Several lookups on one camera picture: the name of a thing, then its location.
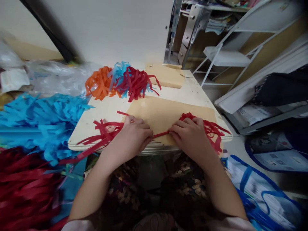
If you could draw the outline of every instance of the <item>red pile of streamers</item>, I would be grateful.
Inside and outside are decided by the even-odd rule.
[[[26,155],[20,147],[0,154],[1,230],[46,230],[61,207],[53,208],[53,196],[61,175],[52,170],[37,153]],[[66,220],[49,230],[61,230]]]
[[[117,113],[125,115],[125,116],[129,115],[127,113],[120,112],[120,111],[117,111]],[[184,120],[185,118],[193,119],[195,117],[196,116],[193,116],[190,112],[186,113],[186,114],[183,113],[179,120]],[[62,165],[62,164],[71,164],[71,163],[79,162],[83,158],[89,156],[90,154],[96,152],[97,150],[103,149],[121,131],[121,129],[123,128],[123,125],[124,125],[124,123],[118,123],[118,122],[103,123],[102,119],[100,120],[100,123],[97,122],[97,121],[94,121],[93,123],[96,124],[95,129],[99,129],[100,135],[91,136],[89,138],[86,138],[86,139],[80,141],[78,144],[82,143],[84,145],[88,145],[88,144],[91,144],[91,143],[98,141],[98,140],[101,140],[101,141],[99,141],[98,143],[96,143],[92,147],[88,148],[87,150],[85,150],[82,153],[80,153],[79,155],[77,155],[77,157],[75,159],[64,159],[64,160],[59,161],[59,164]],[[227,131],[226,129],[218,126],[214,122],[209,122],[207,120],[203,120],[203,123],[204,123],[205,133],[206,133],[207,137],[209,138],[209,141],[210,141],[213,149],[219,154],[220,152],[222,152],[222,149],[220,148],[221,137],[225,135],[223,132],[219,131],[219,129],[223,130],[224,132],[227,132],[229,134],[230,134],[230,132]],[[112,132],[108,132],[108,128],[107,128],[108,126],[113,126],[115,129]],[[166,135],[168,133],[169,133],[169,131],[156,134],[156,135],[154,135],[154,138]],[[215,142],[213,142],[213,140],[212,140],[212,138],[214,137],[214,134],[216,134],[218,136]]]
[[[123,82],[118,84],[118,80],[115,84],[114,90],[118,91],[121,95],[128,90],[128,102],[132,102],[133,99],[138,99],[139,97],[144,98],[147,85],[149,84],[150,89],[159,95],[153,88],[150,78],[155,78],[156,82],[161,89],[159,81],[155,75],[148,75],[145,71],[139,71],[132,67],[127,67],[126,72],[123,75]]]

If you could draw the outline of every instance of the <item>chair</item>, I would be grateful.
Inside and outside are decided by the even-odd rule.
[[[249,64],[255,59],[263,45],[281,33],[287,27],[289,27],[293,22],[295,22],[300,16],[301,11],[302,10],[299,3],[296,1],[290,2],[287,0],[261,0],[252,9],[250,9],[234,27],[231,28],[231,30],[219,42],[217,46],[206,47],[204,49],[203,52],[206,55],[206,58],[193,72],[193,74],[206,73],[201,83],[201,87],[203,85],[231,85],[229,89],[230,91],[246,71]],[[264,32],[272,33],[273,35],[261,44],[257,45],[249,53],[244,55],[239,51],[226,50],[223,47],[224,42],[233,32]],[[206,72],[198,71],[207,60],[211,61],[208,70]],[[231,67],[244,67],[244,69],[239,74],[234,83],[205,83],[213,65],[228,67],[223,72]]]

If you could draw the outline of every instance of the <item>floral pants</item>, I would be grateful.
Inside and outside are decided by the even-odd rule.
[[[214,208],[206,194],[204,173],[184,153],[174,165],[175,171],[161,182],[158,208],[152,206],[149,193],[136,183],[134,159],[116,169],[102,205],[103,227],[129,230],[145,216],[158,212],[171,214],[185,230],[205,230],[205,223],[214,217]]]

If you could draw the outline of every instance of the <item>hand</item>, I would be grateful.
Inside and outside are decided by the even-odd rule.
[[[153,140],[153,130],[142,119],[127,116],[122,130],[102,151],[102,158],[112,167],[112,171],[121,164],[137,156]]]
[[[205,134],[201,118],[178,120],[168,130],[179,148],[203,170],[205,162],[207,162],[207,156],[217,156]]]

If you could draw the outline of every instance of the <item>tote bag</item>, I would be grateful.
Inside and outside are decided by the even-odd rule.
[[[231,155],[227,161],[231,181],[257,230],[297,230],[302,221],[299,203],[287,197],[265,174]]]

